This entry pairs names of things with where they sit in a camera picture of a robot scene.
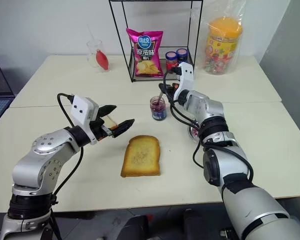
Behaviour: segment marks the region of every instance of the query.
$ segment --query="pink chip bag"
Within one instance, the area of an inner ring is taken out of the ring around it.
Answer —
[[[129,28],[126,29],[126,32],[133,42],[135,74],[137,76],[146,74],[152,77],[163,77],[158,49],[164,32],[137,32]]]

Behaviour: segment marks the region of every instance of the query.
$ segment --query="bread crust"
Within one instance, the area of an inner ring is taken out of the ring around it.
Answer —
[[[147,170],[131,170],[128,169],[128,166],[133,164],[131,163],[130,158],[132,158],[132,151],[135,151],[134,149],[134,143],[137,143],[140,140],[151,140],[153,141],[153,144],[149,145],[149,148],[151,148],[151,151],[154,152],[155,159],[153,159],[152,166],[149,167]],[[125,154],[124,154],[124,161],[122,165],[121,170],[121,177],[141,177],[141,176],[159,176],[160,175],[160,165],[159,165],[159,159],[160,159],[160,145],[159,140],[154,136],[149,135],[139,135],[131,138],[129,140],[129,144],[126,147]]]

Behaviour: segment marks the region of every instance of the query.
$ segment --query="toast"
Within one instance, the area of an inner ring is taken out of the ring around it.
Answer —
[[[126,147],[121,177],[160,175],[160,145],[154,136],[140,135]]]

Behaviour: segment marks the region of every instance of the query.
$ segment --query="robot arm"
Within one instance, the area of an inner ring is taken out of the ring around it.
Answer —
[[[204,178],[218,187],[239,238],[300,240],[300,226],[268,192],[252,183],[253,169],[229,131],[222,103],[183,87],[191,86],[193,75],[185,72],[187,68],[179,67],[181,71],[175,72],[185,74],[188,83],[181,82],[173,97],[198,122],[198,136],[204,150]]]
[[[37,138],[13,169],[10,208],[3,219],[0,240],[39,240],[46,239],[45,235],[51,239],[51,231],[45,227],[51,221],[51,205],[56,203],[53,191],[62,166],[83,146],[94,145],[108,136],[116,138],[134,123],[130,119],[109,129],[102,117],[115,105],[99,107],[91,99],[77,95],[70,99],[75,126]]]

